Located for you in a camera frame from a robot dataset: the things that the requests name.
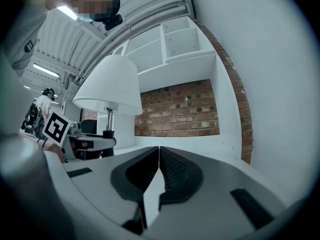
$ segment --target pipe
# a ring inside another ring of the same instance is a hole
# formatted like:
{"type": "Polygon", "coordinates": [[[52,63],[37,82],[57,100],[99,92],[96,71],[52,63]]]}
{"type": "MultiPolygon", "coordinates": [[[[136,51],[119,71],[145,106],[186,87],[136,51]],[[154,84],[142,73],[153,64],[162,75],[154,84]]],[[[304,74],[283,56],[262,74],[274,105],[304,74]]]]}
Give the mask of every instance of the pipe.
{"type": "Polygon", "coordinates": [[[170,4],[175,4],[175,3],[178,3],[178,2],[182,2],[183,0],[166,0],[166,1],[163,1],[163,2],[160,2],[160,3],[157,3],[153,6],[150,6],[148,7],[147,9],[144,9],[143,11],[140,11],[138,12],[137,14],[135,14],[134,16],[132,16],[131,18],[127,19],[124,23],[126,25],[130,25],[131,23],[133,23],[134,21],[138,20],[140,17],[148,14],[148,13],[151,13],[153,12],[154,10],[157,10],[161,7],[164,7],[164,6],[168,6],[170,4]]]}
{"type": "MultiPolygon", "coordinates": [[[[150,8],[152,8],[152,10],[157,10],[163,6],[168,6],[170,4],[174,4],[177,2],[181,2],[183,0],[167,0],[167,1],[163,1],[160,2],[156,5],[151,6],[150,8]]],[[[150,10],[150,8],[144,9],[141,12],[139,12],[138,14],[143,16],[147,13],[152,12],[152,10],[150,10]]],[[[122,31],[124,28],[128,27],[128,22],[131,23],[135,20],[138,20],[139,18],[135,16],[129,18],[127,21],[125,21],[124,23],[122,23],[119,27],[117,27],[116,30],[114,30],[112,33],[110,33],[110,35],[107,35],[107,37],[105,39],[103,39],[100,44],[94,49],[94,51],[91,53],[91,55],[89,56],[89,58],[87,59],[87,61],[85,62],[85,64],[83,65],[82,69],[80,70],[80,72],[78,73],[78,77],[76,79],[76,81],[78,81],[82,75],[84,74],[84,71],[87,69],[88,64],[90,63],[90,61],[94,58],[95,55],[100,53],[100,50],[110,41],[112,40],[113,37],[115,37],[116,35],[120,34],[120,31],[122,31]]]]}
{"type": "Polygon", "coordinates": [[[172,9],[169,9],[169,10],[165,10],[165,11],[159,12],[159,13],[157,13],[157,14],[149,17],[149,18],[146,18],[143,21],[140,21],[136,25],[132,26],[130,28],[131,32],[136,31],[137,29],[141,28],[142,26],[144,26],[144,25],[146,25],[146,24],[148,24],[150,22],[153,22],[156,19],[162,18],[162,17],[170,15],[170,14],[182,12],[182,11],[185,11],[185,10],[186,10],[186,6],[185,5],[180,5],[180,6],[176,7],[176,8],[172,8],[172,9]]]}
{"type": "Polygon", "coordinates": [[[102,56],[99,56],[99,57],[95,57],[95,59],[92,60],[92,62],[89,64],[89,67],[88,67],[88,71],[86,73],[83,74],[82,78],[86,78],[88,73],[91,72],[91,69],[92,67],[95,66],[95,64],[97,63],[97,61],[100,61],[101,60],[101,57],[103,57],[105,54],[108,54],[108,51],[111,49],[112,46],[116,46],[117,43],[119,41],[121,41],[126,35],[129,35],[131,34],[132,32],[134,32],[135,30],[141,28],[142,26],[148,24],[148,23],[151,23],[153,21],[155,21],[156,19],[159,19],[161,17],[164,17],[164,16],[167,16],[167,15],[170,15],[170,14],[173,14],[173,13],[178,13],[178,12],[181,12],[181,11],[184,11],[186,10],[186,6],[185,5],[180,5],[176,8],[172,8],[172,9],[169,9],[169,10],[165,10],[165,11],[162,11],[162,12],[159,12],[149,18],[146,18],[145,20],[139,22],[138,24],[132,26],[130,29],[128,29],[127,31],[125,31],[124,33],[122,33],[121,35],[119,35],[112,43],[110,43],[107,47],[105,47],[99,54],[102,55],[102,56]]]}
{"type": "MultiPolygon", "coordinates": [[[[177,18],[181,18],[181,17],[186,17],[186,16],[188,16],[188,15],[189,15],[188,13],[185,13],[185,14],[182,14],[182,15],[179,15],[179,16],[173,16],[173,17],[170,17],[170,18],[166,18],[166,19],[164,19],[164,20],[161,20],[161,21],[159,21],[159,22],[157,22],[157,23],[155,23],[155,24],[152,24],[152,25],[144,28],[144,29],[141,30],[141,31],[138,31],[138,32],[134,33],[134,35],[130,36],[130,38],[133,39],[133,38],[135,38],[135,37],[143,34],[144,32],[149,31],[149,30],[151,30],[151,29],[153,29],[153,28],[161,25],[162,23],[165,23],[165,22],[168,22],[168,21],[177,19],[177,18]]],[[[91,74],[91,72],[92,72],[94,69],[95,69],[95,67],[93,67],[91,70],[89,70],[89,71],[86,72],[86,74],[82,77],[82,79],[81,79],[80,82],[79,82],[80,85],[86,80],[86,78],[91,74]]]]}

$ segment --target headphones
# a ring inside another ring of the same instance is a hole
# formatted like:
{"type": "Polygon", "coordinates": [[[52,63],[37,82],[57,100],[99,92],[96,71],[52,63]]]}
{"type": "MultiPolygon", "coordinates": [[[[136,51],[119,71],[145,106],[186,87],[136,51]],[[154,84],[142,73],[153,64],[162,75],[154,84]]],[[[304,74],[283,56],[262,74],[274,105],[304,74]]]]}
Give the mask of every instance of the headphones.
{"type": "Polygon", "coordinates": [[[112,0],[112,8],[107,8],[107,12],[103,14],[93,14],[89,18],[94,22],[102,22],[105,30],[109,31],[123,23],[122,16],[117,14],[120,10],[120,0],[112,0]]]}

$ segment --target man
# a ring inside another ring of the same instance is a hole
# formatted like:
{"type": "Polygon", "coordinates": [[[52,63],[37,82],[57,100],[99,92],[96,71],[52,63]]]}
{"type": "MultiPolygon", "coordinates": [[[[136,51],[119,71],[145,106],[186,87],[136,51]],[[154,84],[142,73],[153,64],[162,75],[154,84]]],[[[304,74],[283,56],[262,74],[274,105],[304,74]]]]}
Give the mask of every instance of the man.
{"type": "Polygon", "coordinates": [[[115,16],[120,0],[24,0],[25,6],[13,22],[1,48],[21,77],[34,54],[38,32],[49,11],[67,6],[81,20],[102,22],[115,16]]]}

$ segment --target black slot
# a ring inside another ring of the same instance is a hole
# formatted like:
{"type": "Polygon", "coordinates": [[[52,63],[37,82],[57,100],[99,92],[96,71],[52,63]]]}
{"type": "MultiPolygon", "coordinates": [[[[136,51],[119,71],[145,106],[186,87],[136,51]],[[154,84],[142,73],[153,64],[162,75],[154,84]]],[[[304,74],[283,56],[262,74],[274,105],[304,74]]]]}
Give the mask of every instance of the black slot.
{"type": "Polygon", "coordinates": [[[274,219],[245,189],[235,189],[230,193],[257,230],[274,219]]]}
{"type": "Polygon", "coordinates": [[[77,176],[84,175],[91,172],[92,170],[90,168],[83,168],[79,170],[68,171],[67,174],[70,178],[73,178],[73,177],[77,177],[77,176]]]}

